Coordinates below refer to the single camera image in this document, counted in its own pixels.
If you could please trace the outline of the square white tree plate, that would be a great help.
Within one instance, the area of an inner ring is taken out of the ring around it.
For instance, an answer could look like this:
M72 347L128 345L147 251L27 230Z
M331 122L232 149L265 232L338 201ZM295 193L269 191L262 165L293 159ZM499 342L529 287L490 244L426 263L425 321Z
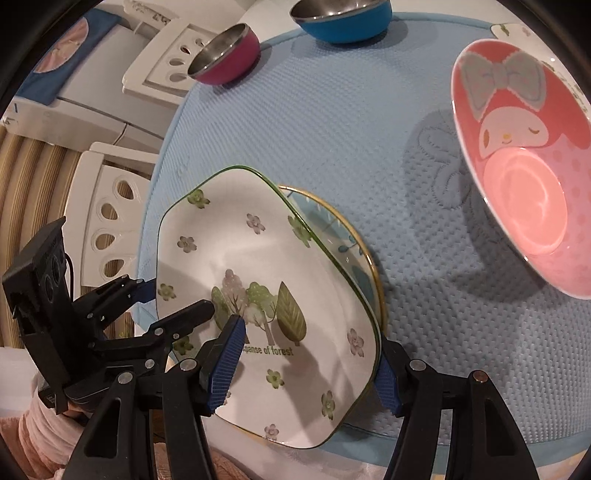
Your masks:
M373 380L378 322L297 207L256 170L221 170L161 219L157 314L202 299L214 317L183 341L183 353L197 352L233 315L246 328L218 416L290 448L325 443Z

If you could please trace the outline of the round blue floral plate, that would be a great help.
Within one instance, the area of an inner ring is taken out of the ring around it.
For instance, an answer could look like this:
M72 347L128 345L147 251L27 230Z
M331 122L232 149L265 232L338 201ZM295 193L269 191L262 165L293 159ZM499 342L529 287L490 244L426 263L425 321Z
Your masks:
M379 328L388 320L383 284L376 261L362 236L334 206L317 195L293 186L280 191L301 212L301 216L339 260L373 308Z

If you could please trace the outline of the magenta steel bowl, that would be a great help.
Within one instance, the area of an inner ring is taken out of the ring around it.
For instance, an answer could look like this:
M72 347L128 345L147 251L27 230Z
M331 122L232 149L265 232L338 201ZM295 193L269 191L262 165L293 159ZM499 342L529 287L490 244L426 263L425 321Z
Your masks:
M187 76L219 86L245 75L259 59L259 38L245 23L235 24L211 39L191 61Z

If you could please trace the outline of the pink cartoon bowl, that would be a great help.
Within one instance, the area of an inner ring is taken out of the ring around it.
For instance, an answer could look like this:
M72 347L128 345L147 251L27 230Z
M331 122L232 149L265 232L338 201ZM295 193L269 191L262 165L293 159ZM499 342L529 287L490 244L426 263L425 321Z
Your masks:
M549 65L477 40L451 76L454 121L475 184L513 246L564 294L590 297L590 122Z

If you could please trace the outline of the blue steel bowl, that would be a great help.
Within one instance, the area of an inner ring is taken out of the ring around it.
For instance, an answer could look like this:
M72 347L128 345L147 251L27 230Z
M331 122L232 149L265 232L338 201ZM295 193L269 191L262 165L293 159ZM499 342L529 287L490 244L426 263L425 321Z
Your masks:
M290 18L308 35L331 44L358 43L382 34L393 19L388 0L301 0Z

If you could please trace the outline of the white chair near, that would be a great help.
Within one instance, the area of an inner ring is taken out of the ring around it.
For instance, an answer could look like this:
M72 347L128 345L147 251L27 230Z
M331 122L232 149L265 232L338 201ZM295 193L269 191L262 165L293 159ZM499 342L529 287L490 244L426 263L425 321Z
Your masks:
M136 272L154 153L95 142L79 158L65 206L73 292Z

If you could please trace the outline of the white chair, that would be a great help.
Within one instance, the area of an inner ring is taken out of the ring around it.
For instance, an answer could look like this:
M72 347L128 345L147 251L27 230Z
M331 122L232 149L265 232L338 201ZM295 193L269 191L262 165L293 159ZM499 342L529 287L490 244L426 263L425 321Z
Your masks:
M136 272L154 153L95 142L79 158L65 206L73 292Z
M183 18L170 20L143 48L122 78L122 91L176 107L195 83L188 67L215 36Z

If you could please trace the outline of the white chair far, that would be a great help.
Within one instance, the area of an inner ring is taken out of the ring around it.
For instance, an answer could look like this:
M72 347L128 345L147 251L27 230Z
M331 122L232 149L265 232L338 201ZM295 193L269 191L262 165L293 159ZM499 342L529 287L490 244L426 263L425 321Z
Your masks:
M215 36L183 18L170 20L143 48L122 78L122 91L176 107L195 83L188 67Z

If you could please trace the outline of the blue cushion pink pattern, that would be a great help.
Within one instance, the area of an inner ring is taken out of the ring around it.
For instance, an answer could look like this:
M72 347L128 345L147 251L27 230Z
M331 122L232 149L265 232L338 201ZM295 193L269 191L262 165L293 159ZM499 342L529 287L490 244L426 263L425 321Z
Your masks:
M47 51L16 96L49 106L78 66L121 18L99 9L86 12Z

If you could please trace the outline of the light blue quilted mat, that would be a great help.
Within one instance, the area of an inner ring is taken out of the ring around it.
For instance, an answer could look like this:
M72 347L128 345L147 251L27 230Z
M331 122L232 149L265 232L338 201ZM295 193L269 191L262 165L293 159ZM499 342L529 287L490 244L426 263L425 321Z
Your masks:
M315 193L376 259L389 333L440 371L487 371L546 466L590 444L590 305L517 255L464 162L451 71L489 36L486 22L420 13L356 47L294 31L242 81L193 87L152 174L137 273L155 275L167 208L225 167Z

